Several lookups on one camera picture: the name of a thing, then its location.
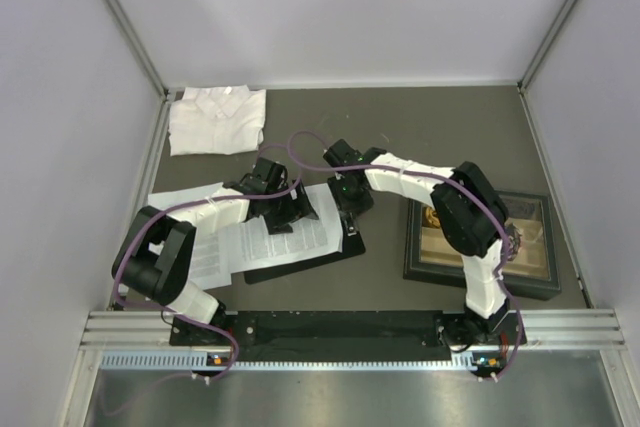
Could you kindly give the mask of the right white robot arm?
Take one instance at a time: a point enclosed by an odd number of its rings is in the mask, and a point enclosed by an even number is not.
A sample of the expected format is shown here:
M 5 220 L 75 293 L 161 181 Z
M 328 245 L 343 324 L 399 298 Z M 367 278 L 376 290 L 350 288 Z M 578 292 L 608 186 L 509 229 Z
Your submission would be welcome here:
M 362 153 L 344 140 L 329 147 L 323 158 L 334 169 L 328 185 L 338 209 L 349 217 L 373 208 L 373 191 L 432 208 L 445 240 L 462 258 L 469 335 L 487 343 L 502 332 L 509 310 L 501 274 L 508 209 L 476 164 L 432 167 L 380 148 Z

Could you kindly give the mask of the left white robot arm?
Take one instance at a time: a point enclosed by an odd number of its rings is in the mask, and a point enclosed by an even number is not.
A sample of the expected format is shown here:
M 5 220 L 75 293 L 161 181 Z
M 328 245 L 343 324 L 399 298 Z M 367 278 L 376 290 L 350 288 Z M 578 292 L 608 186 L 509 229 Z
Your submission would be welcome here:
M 249 175 L 210 194 L 164 210 L 147 205 L 135 215 L 112 267 L 114 287 L 124 285 L 192 323 L 205 343 L 226 334 L 226 308 L 189 279 L 196 242 L 232 225 L 262 218 L 272 234 L 284 234 L 318 214 L 301 181 L 293 184 Z

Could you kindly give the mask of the black clipboard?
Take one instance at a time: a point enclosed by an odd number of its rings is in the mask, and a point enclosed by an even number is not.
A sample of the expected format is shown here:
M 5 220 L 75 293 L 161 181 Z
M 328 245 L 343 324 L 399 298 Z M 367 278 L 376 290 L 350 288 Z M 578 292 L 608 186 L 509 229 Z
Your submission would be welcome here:
M 294 263 L 284 264 L 275 267 L 269 267 L 259 270 L 250 270 L 240 272 L 243 274 L 244 280 L 249 285 L 255 285 L 263 283 L 269 280 L 274 280 L 284 276 L 292 275 L 294 273 L 307 271 L 313 268 L 321 267 L 331 263 L 335 263 L 341 260 L 346 260 L 356 256 L 360 256 L 366 252 L 364 240 L 360 233 L 353 237 L 346 237 L 344 235 L 343 227 L 343 240 L 341 250 L 332 254 L 320 256 L 315 259 L 298 261 Z

